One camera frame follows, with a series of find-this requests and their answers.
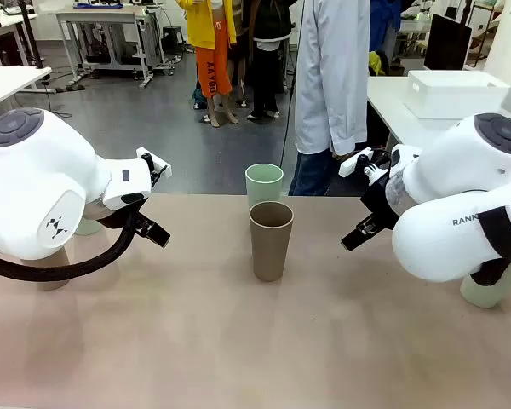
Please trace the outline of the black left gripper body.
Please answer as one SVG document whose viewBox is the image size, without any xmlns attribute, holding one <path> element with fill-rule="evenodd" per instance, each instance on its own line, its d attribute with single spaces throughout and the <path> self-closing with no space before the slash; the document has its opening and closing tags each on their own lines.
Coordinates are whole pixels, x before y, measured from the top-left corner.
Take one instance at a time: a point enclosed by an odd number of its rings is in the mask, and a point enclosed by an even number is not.
<svg viewBox="0 0 511 409">
<path fill-rule="evenodd" d="M 155 222 L 141 214 L 135 213 L 135 232 L 141 237 L 148 237 L 155 225 Z"/>
</svg>

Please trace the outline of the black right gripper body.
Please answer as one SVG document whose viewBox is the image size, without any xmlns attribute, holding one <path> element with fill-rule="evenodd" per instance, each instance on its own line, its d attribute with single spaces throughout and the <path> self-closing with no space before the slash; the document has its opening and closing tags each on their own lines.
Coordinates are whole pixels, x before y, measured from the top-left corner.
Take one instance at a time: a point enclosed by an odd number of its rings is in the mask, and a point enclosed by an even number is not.
<svg viewBox="0 0 511 409">
<path fill-rule="evenodd" d="M 399 216 L 391 208 L 386 197 L 388 180 L 389 174 L 386 171 L 367 187 L 360 199 L 370 212 L 366 217 L 366 221 L 372 222 L 376 226 L 394 226 L 399 219 Z"/>
</svg>

